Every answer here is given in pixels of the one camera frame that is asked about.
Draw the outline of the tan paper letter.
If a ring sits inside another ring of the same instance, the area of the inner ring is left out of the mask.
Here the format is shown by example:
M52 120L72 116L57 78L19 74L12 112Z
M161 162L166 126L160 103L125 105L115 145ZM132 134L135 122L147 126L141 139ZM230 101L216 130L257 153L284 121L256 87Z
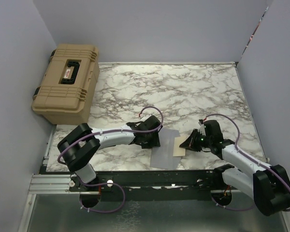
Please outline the tan paper letter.
M184 157L186 155L186 150L181 148L180 145L187 139L187 136L175 137L174 139L174 149L173 157Z

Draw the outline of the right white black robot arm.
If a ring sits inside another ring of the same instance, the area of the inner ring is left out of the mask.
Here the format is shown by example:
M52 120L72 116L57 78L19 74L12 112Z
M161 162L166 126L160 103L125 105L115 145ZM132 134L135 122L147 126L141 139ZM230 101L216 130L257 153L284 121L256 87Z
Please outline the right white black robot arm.
M216 120L200 120L200 127L180 144L180 148L201 152L204 148L227 162L215 168L213 185L234 187L253 201L259 211L270 216L290 210L290 179L281 165L272 166L242 151L235 141L225 139Z

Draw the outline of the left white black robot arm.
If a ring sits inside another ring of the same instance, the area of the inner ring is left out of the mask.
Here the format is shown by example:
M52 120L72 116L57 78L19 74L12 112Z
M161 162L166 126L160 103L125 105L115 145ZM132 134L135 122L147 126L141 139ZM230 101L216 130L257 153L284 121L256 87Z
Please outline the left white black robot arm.
M114 129L90 128L82 123L64 137L57 148L63 153L69 171L80 178L80 185L85 190L90 191L97 185L97 175L89 161L98 150L116 145L139 145L142 149L159 147L161 127L155 116Z

